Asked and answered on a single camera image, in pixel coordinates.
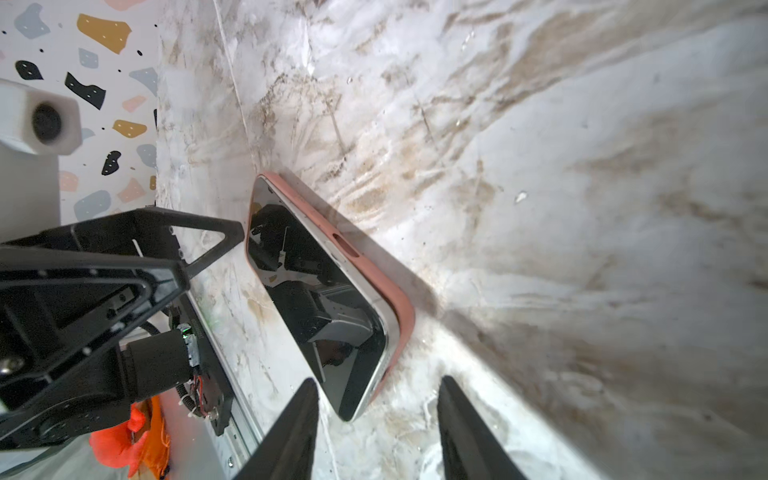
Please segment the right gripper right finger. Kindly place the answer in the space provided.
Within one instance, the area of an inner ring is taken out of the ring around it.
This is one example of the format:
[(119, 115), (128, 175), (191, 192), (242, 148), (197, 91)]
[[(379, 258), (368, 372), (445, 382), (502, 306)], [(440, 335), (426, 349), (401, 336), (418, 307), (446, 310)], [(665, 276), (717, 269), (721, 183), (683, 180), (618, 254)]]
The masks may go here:
[(446, 479), (526, 479), (452, 376), (441, 379), (437, 414)]

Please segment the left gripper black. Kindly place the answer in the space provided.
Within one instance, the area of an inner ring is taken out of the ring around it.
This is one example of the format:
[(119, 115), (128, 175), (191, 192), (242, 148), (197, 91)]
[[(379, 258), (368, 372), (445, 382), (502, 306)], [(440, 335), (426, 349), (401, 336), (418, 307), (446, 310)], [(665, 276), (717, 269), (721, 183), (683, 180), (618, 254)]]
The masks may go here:
[(119, 339), (184, 293), (180, 261), (1, 250), (1, 448), (34, 449), (127, 421)]

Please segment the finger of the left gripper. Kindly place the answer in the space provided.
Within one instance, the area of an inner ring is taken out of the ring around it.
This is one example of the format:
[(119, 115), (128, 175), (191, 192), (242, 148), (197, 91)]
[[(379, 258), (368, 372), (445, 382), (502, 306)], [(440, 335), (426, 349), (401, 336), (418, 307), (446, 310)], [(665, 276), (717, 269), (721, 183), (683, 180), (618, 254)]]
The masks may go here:
[[(196, 259), (185, 257), (175, 235), (183, 229), (216, 232), (220, 241)], [(242, 225), (233, 220), (144, 207), (106, 217), (51, 228), (3, 241), (3, 247), (32, 247), (95, 254), (122, 254), (179, 261), (190, 278), (244, 241)]]

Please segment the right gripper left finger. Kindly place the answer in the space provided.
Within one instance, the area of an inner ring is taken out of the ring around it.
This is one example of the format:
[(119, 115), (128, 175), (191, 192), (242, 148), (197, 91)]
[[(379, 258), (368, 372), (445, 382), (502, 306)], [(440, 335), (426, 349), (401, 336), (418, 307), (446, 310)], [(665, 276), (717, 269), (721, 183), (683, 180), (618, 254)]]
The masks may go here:
[(317, 437), (318, 403), (317, 384), (307, 378), (234, 479), (310, 479)]

